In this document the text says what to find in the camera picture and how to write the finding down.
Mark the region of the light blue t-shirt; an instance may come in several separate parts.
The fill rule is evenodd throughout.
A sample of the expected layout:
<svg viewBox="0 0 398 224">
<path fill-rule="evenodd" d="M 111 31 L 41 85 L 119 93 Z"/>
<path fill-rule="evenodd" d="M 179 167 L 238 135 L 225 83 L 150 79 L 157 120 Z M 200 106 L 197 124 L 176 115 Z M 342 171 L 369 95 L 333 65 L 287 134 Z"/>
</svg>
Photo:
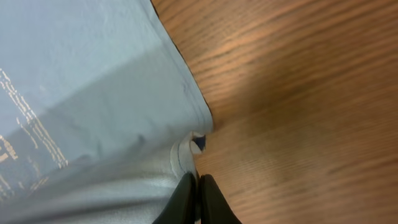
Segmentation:
<svg viewBox="0 0 398 224">
<path fill-rule="evenodd" d="M 212 127 L 150 1 L 1 2 L 2 223 L 152 223 Z"/>
</svg>

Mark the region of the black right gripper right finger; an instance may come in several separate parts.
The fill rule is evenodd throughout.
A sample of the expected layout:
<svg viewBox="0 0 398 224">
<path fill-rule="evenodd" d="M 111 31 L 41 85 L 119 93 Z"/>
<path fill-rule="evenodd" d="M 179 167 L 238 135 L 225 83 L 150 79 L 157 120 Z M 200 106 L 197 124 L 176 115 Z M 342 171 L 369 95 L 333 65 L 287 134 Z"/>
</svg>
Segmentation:
<svg viewBox="0 0 398 224">
<path fill-rule="evenodd" d="M 242 224 L 233 213 L 212 175 L 200 177 L 201 224 Z"/>
</svg>

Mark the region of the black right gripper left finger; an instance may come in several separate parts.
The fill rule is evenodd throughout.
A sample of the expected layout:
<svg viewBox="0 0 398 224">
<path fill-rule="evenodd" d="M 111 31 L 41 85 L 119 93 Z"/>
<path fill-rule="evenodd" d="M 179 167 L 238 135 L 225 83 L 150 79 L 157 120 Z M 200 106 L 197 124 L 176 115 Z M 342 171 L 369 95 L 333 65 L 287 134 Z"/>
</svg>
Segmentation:
<svg viewBox="0 0 398 224">
<path fill-rule="evenodd" d="M 153 224 L 194 224 L 196 216 L 196 187 L 194 175 L 186 173 Z"/>
</svg>

